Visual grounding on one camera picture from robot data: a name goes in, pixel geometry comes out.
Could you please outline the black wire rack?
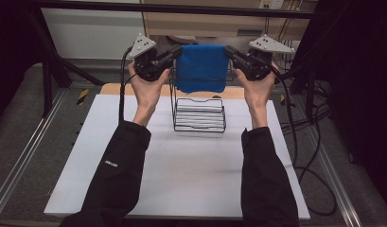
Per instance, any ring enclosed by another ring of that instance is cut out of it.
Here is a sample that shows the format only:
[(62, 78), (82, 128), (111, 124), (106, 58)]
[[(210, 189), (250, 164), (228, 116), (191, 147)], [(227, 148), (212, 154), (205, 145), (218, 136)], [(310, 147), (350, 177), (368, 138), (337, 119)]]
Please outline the black wire rack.
[(230, 67), (219, 72), (186, 72), (177, 67), (170, 76), (172, 124), (175, 131), (224, 133), (226, 112), (221, 97), (228, 81), (233, 81)]

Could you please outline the black metal crossbar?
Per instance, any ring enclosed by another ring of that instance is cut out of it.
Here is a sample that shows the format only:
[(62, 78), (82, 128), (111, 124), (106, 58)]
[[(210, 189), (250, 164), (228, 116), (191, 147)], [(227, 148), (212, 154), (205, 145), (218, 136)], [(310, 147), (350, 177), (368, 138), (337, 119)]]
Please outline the black metal crossbar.
[(134, 4), (134, 3), (112, 3), (91, 1), (68, 1), (68, 0), (27, 0), (27, 2), (38, 8), (46, 9), (82, 9), (82, 10), (108, 10), (108, 11), (131, 11), (131, 12), (156, 12), (156, 13), (187, 13), (202, 15), (231, 15), (252, 16), (268, 18), (293, 18), (311, 19), (325, 16), (324, 13), (314, 11), (293, 11), (280, 9), (242, 9), (226, 7), (205, 6), (182, 6), (161, 4)]

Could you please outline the yellow black tape strip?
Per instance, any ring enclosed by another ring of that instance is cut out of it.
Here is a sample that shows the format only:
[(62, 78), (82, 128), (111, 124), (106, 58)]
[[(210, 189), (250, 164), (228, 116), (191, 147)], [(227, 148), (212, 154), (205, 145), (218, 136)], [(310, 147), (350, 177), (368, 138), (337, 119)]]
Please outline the yellow black tape strip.
[(79, 95), (79, 98), (78, 98), (78, 101), (77, 101), (77, 105), (82, 105), (84, 99), (87, 97), (89, 93), (89, 89), (83, 89)]
[(290, 107), (292, 108), (296, 108), (296, 105), (292, 102), (288, 102), (287, 101), (287, 98), (284, 96), (284, 95), (280, 95), (280, 105), (281, 106), (286, 106), (286, 105), (289, 105)]

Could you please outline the white wall outlet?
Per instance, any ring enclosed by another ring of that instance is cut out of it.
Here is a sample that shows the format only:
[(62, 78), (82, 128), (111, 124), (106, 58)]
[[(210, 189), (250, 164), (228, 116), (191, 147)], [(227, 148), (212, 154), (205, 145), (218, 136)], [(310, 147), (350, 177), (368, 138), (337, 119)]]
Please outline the white wall outlet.
[(260, 0), (258, 7), (260, 9), (281, 9), (283, 3), (284, 0)]

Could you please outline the black curtain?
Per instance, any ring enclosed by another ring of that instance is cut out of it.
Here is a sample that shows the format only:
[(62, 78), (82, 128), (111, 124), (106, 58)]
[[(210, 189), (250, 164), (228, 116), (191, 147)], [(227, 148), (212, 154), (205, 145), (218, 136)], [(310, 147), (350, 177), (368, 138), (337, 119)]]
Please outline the black curtain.
[(302, 46), (325, 51), (316, 77), (347, 148), (387, 205), (387, 0), (318, 0)]
[(22, 83), (25, 71), (41, 61), (21, 6), (20, 0), (0, 0), (0, 117)]

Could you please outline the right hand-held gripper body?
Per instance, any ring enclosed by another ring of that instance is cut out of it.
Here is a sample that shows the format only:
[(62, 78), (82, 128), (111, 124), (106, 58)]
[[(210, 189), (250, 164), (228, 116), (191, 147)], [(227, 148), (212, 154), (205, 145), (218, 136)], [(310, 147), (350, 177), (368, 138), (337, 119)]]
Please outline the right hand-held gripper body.
[(295, 49), (284, 45), (277, 40), (262, 35), (249, 42), (249, 51), (246, 54), (246, 66), (243, 72), (247, 80), (262, 80), (272, 71), (274, 54), (293, 54)]

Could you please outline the person's left hand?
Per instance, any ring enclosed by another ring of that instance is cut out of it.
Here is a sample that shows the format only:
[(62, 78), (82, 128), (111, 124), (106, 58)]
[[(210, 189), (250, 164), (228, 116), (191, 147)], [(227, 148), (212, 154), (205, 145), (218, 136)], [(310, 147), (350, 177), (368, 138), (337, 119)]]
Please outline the person's left hand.
[(132, 89), (135, 93), (138, 108), (147, 112), (153, 112), (159, 101), (162, 86), (167, 81), (169, 70), (166, 69), (156, 81), (145, 81), (141, 79), (134, 68), (132, 61), (128, 65), (131, 78)]

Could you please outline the beige wooden desk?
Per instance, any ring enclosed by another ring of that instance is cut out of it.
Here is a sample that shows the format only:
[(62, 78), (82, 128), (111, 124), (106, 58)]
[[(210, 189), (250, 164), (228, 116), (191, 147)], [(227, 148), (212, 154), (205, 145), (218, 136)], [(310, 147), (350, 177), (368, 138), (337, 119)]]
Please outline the beige wooden desk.
[[(260, 0), (141, 0), (142, 4), (260, 9)], [(284, 0), (280, 10), (314, 11), (318, 0)], [(277, 41), (300, 41), (309, 19), (144, 12), (149, 36), (245, 37), (267, 34)]]

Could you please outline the person's right hand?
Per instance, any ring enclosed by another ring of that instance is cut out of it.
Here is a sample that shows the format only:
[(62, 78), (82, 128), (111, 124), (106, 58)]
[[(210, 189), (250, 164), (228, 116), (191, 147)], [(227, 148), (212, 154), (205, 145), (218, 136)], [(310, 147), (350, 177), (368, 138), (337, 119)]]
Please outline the person's right hand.
[(244, 88), (244, 98), (250, 109), (265, 108), (274, 88), (275, 74), (270, 73), (262, 80), (250, 81), (246, 75), (236, 69), (237, 80)]

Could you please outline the white chair base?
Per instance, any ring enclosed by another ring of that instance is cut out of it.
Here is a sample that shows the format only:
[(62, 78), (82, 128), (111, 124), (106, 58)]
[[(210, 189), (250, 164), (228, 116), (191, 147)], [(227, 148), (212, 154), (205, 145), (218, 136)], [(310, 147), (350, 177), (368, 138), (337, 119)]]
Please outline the white chair base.
[(197, 44), (197, 40), (194, 36), (174, 36), (169, 35), (169, 39), (178, 44)]

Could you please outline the black metal stand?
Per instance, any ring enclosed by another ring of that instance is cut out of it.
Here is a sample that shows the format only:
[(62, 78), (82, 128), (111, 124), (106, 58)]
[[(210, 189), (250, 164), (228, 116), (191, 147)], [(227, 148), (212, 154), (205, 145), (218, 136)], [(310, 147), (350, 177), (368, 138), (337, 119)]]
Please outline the black metal stand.
[(298, 95), (303, 90), (306, 91), (305, 117), (310, 124), (315, 121), (315, 117), (313, 116), (315, 62), (316, 57), (308, 54), (298, 61), (288, 72), (284, 73), (281, 79), (281, 81), (284, 81), (293, 77), (293, 83), (290, 86), (290, 92), (293, 95)]
[(43, 117), (48, 116), (53, 109), (52, 79), (54, 79), (61, 88), (69, 88), (72, 84), (72, 80), (67, 71), (71, 71), (95, 85), (105, 84), (104, 81), (89, 75), (60, 56), (40, 9), (30, 7), (24, 9), (23, 13), (26, 16), (28, 30), (35, 36), (33, 39), (33, 46), (37, 49), (39, 56), (42, 58), (44, 85)]

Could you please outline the aluminium floor rail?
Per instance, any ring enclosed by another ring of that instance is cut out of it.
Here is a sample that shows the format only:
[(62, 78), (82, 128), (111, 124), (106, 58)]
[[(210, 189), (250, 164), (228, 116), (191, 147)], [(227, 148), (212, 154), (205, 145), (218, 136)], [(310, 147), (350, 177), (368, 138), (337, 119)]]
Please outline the aluminium floor rail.
[(9, 175), (5, 179), (4, 183), (0, 187), (0, 215), (4, 210), (11, 194), (13, 193), (15, 187), (22, 178), (28, 163), (32, 159), (34, 152), (40, 145), (42, 139), (45, 136), (46, 131), (51, 125), (52, 120), (56, 116), (61, 104), (63, 103), (64, 97), (68, 94), (67, 89), (60, 89), (53, 100), (53, 107), (48, 112), (47, 116), (43, 117), (39, 122), (36, 130), (31, 135), (26, 146), (22, 150), (19, 158), (17, 159), (15, 165), (11, 169)]
[(343, 186), (343, 182), (341, 181), (341, 178), (339, 177), (338, 172), (336, 171), (334, 165), (329, 159), (326, 149), (323, 146), (323, 143), (319, 140), (319, 137), (321, 136), (321, 134), (316, 131), (315, 126), (309, 127), (308, 134), (310, 135), (313, 144), (315, 146), (319, 146), (318, 148), (319, 154), (317, 155), (318, 160), (325, 173), (326, 180), (337, 199), (337, 204), (341, 211), (343, 219), (346, 223), (346, 226), (361, 227), (361, 220), (348, 194), (346, 193), (346, 190)]

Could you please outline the white board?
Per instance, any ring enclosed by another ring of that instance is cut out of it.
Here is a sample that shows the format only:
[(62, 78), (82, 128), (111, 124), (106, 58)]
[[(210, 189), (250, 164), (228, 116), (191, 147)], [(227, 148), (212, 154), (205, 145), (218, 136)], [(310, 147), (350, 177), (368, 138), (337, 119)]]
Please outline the white board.
[[(102, 154), (117, 126), (119, 97), (98, 95), (84, 121), (45, 213), (78, 212)], [(175, 131), (168, 97), (160, 98), (148, 128), (149, 149), (133, 218), (239, 219), (241, 134), (250, 127), (242, 99), (226, 99), (222, 133)]]

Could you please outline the white cabinet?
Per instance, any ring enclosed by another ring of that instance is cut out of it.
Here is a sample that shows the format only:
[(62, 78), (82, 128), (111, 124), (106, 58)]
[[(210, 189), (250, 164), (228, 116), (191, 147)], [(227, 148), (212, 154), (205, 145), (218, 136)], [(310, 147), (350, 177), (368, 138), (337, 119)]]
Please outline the white cabinet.
[(141, 12), (42, 9), (58, 53), (67, 59), (120, 60), (138, 34)]

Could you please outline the blue cloth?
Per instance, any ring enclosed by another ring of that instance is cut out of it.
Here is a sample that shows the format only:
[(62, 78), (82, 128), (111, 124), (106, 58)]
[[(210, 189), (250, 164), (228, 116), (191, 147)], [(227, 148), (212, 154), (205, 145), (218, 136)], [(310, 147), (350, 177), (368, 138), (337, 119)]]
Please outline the blue cloth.
[(224, 45), (183, 45), (176, 60), (176, 88), (184, 93), (223, 92), (229, 63), (224, 49)]

